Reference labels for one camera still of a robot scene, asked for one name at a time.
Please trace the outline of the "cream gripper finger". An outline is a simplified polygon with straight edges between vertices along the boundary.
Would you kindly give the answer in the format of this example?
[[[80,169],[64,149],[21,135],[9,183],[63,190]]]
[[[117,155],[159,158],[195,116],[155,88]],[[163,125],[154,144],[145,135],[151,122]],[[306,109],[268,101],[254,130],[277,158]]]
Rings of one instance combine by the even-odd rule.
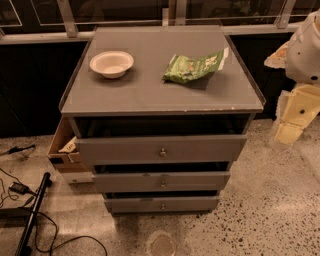
[[[281,45],[274,53],[265,59],[264,65],[274,69],[285,69],[288,45],[288,42]]]
[[[290,123],[281,123],[275,139],[282,144],[293,144],[302,134],[303,129]]]

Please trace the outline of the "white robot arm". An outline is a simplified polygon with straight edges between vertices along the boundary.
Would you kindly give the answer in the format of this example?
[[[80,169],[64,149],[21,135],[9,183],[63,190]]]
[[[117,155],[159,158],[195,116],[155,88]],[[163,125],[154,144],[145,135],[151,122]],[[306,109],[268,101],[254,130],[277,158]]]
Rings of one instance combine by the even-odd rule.
[[[275,134],[276,141],[293,144],[320,112],[320,9],[310,13],[264,65],[283,68],[295,82],[295,87],[279,98]]]

